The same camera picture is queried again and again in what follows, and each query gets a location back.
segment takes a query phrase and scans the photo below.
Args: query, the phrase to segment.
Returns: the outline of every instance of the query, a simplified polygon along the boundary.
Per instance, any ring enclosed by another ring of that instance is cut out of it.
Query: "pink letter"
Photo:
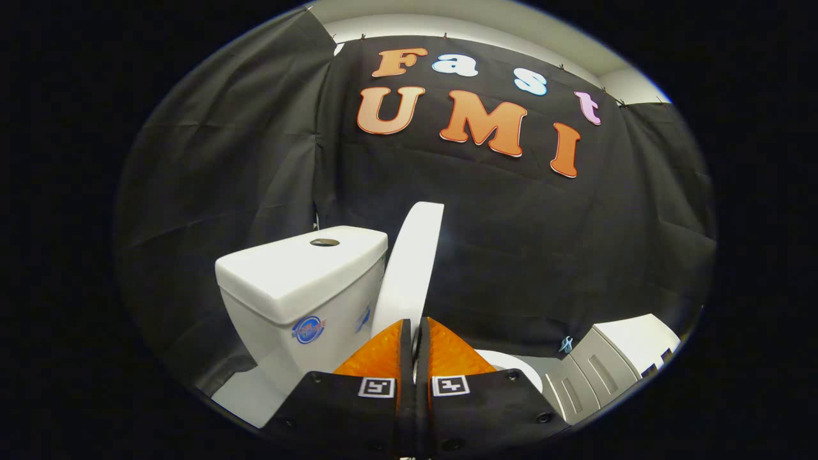
[[[579,97],[579,106],[582,108],[582,114],[585,115],[585,118],[593,124],[601,124],[602,120],[594,115],[594,109],[599,109],[600,107],[596,105],[596,102],[591,100],[591,95],[587,92],[574,91],[573,93]]]

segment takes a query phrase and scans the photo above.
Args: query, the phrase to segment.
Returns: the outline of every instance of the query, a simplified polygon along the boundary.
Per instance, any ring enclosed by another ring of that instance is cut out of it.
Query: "white toilet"
[[[230,319],[281,401],[370,339],[386,248],[386,233],[333,227],[216,261]]]
[[[417,337],[442,216],[443,205],[417,203],[388,267],[387,235],[353,227],[326,228],[216,261],[230,319],[277,393],[272,410],[306,372],[333,372],[396,321],[409,318]],[[542,391],[542,380],[525,362],[477,351],[498,370],[519,368]]]

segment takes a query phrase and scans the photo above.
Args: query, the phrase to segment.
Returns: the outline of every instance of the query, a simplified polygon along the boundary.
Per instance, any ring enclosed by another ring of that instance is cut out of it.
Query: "white wall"
[[[539,45],[515,37],[512,34],[492,29],[484,25],[441,16],[424,15],[376,15],[360,16],[324,24],[330,35],[335,35],[335,42],[354,40],[365,34],[367,37],[384,37],[387,35],[429,35],[462,38],[473,42],[486,43],[536,57],[549,64],[563,64],[565,69],[581,79],[602,88],[596,75],[583,69],[579,64]]]
[[[441,16],[409,14],[374,15],[330,22],[324,24],[324,27],[330,35],[334,35],[336,43],[359,39],[361,34],[365,34],[367,37],[383,37],[388,35],[428,35],[442,37],[443,33],[446,33],[448,37],[462,38],[464,40],[503,47],[531,57],[536,57],[552,65],[559,66],[563,64],[567,71],[581,79],[585,79],[598,88],[605,87],[605,91],[607,91],[608,94],[625,101],[627,104],[659,102],[657,97],[661,98],[663,102],[670,102],[670,99],[662,90],[657,88],[650,79],[633,67],[615,70],[602,76],[594,75],[576,62],[552,50],[508,34],[507,32],[464,20]]]
[[[661,89],[633,67],[615,70],[600,76],[599,80],[608,94],[625,101],[626,104],[671,101]]]

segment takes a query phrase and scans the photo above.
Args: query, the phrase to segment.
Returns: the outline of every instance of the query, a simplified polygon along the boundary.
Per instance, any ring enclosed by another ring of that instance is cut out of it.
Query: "toilet tank lid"
[[[336,246],[315,246],[316,239]],[[270,321],[286,325],[353,284],[383,256],[386,233],[332,227],[274,241],[216,260],[218,285]]]

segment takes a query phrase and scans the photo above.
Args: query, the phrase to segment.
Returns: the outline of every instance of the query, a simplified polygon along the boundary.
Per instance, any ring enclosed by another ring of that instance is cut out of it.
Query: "black curtain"
[[[334,50],[305,10],[242,35],[161,102],[124,168],[115,229],[124,303],[168,368],[208,395],[255,366],[215,260],[312,230],[315,109]]]
[[[405,74],[374,78],[379,53],[423,47]],[[710,179],[668,104],[620,107],[591,83],[503,48],[436,37],[335,43],[308,11],[213,54],[162,101],[134,143],[117,200],[116,263],[131,315],[182,381],[211,395],[255,363],[224,309],[218,257],[312,230],[389,235],[417,201],[446,208],[425,315],[476,348],[553,356],[595,322],[653,313],[681,334],[704,302],[716,245]],[[442,74],[442,54],[477,75]],[[546,78],[519,90],[513,71]],[[360,91],[421,86],[414,117],[389,136],[357,126]],[[438,135],[454,89],[488,112],[524,107],[514,158]],[[575,91],[598,104],[597,126]],[[551,170],[554,123],[576,129],[576,178]]]

